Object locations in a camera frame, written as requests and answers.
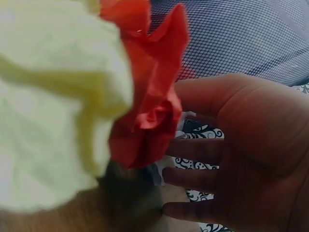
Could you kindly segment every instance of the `yellow paper flower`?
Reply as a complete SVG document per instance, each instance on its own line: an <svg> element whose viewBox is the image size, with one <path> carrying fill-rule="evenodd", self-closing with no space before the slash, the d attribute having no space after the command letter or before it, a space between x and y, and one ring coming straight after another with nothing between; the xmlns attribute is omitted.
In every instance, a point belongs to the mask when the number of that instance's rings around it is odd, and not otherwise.
<svg viewBox="0 0 309 232"><path fill-rule="evenodd" d="M118 28L75 1L0 1L0 208L33 212L96 186L132 103Z"/></svg>

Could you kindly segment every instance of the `paper flower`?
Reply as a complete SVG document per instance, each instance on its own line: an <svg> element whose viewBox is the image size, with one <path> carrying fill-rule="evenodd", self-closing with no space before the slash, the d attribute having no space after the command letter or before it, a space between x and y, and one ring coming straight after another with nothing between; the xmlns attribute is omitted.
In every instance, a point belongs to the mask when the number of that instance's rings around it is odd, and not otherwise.
<svg viewBox="0 0 309 232"><path fill-rule="evenodd" d="M118 28L79 2L0 1L0 208L50 209L96 186L131 105Z"/></svg>
<svg viewBox="0 0 309 232"><path fill-rule="evenodd" d="M135 86L133 108L111 132L112 159L126 168L145 167L163 157L182 114L173 83L188 42L184 9L176 5L151 34L147 0L103 0L100 16L120 28Z"/></svg>

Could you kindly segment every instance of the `black and white patterned fabric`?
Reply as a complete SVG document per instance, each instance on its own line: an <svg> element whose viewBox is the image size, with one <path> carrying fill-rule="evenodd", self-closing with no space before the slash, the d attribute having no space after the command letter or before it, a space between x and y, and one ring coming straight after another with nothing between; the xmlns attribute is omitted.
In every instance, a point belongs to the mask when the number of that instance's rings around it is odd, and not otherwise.
<svg viewBox="0 0 309 232"><path fill-rule="evenodd" d="M302 86L295 86L293 87L305 94L309 95L309 84L302 85ZM185 122L185 126L183 131L186 133L186 138L193 139L193 138L224 138L224 135L221 130L212 128L208 125L201 125L195 123L191 120ZM208 164L200 163L200 162L193 162L187 159L174 159L174 162L178 168L184 169L217 169L217 166L210 166ZM197 201L204 201L213 198L213 195L198 192L194 190L187 190L187 195L192 202ZM201 231L203 232L231 232L232 230L225 228L222 225L216 224L203 224L200 223Z"/></svg>
<svg viewBox="0 0 309 232"><path fill-rule="evenodd" d="M179 2L191 37L179 79L231 72L309 81L309 0L153 0L152 28Z"/></svg>

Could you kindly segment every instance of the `hand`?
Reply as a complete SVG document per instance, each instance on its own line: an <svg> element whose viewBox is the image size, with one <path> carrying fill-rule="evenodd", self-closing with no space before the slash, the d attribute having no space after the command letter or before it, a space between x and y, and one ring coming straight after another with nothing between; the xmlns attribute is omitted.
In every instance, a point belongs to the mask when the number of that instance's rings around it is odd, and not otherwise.
<svg viewBox="0 0 309 232"><path fill-rule="evenodd" d="M166 168L167 183L214 199L167 203L167 216L223 224L236 232L309 231L309 97L260 78L229 74L175 84L183 108L224 139L179 139L170 156L219 170Z"/></svg>

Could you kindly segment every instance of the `red paper flower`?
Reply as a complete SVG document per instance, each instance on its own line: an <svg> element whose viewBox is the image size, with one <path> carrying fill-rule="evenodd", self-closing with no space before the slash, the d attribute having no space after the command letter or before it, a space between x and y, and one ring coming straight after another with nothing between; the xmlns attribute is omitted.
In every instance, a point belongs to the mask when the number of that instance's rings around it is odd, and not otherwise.
<svg viewBox="0 0 309 232"><path fill-rule="evenodd" d="M151 34L147 0L103 0L100 16L120 28L135 86L132 109L110 135L112 159L127 168L145 167L163 157L182 113L173 83L188 42L184 9L176 5Z"/></svg>

